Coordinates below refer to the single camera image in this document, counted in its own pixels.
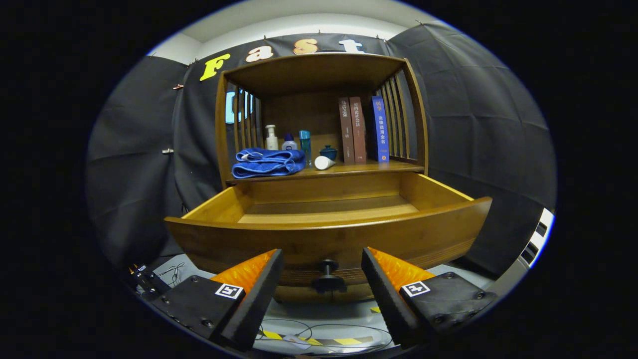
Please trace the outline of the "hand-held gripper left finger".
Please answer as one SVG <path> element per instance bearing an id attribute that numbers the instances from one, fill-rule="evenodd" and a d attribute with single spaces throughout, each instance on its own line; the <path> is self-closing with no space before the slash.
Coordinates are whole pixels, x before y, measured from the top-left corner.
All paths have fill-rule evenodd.
<path id="1" fill-rule="evenodd" d="M 196 336 L 246 352 L 257 338 L 283 268 L 283 251 L 274 248 L 209 279 L 188 277 L 152 306 Z"/>

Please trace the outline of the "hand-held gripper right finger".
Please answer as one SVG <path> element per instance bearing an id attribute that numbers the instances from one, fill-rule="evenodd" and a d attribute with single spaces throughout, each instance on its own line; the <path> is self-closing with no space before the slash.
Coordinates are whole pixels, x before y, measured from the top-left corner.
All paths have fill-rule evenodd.
<path id="1" fill-rule="evenodd" d="M 453 271 L 433 275 L 371 247 L 362 251 L 361 268 L 392 341 L 403 349 L 467 327 L 499 298 Z"/>

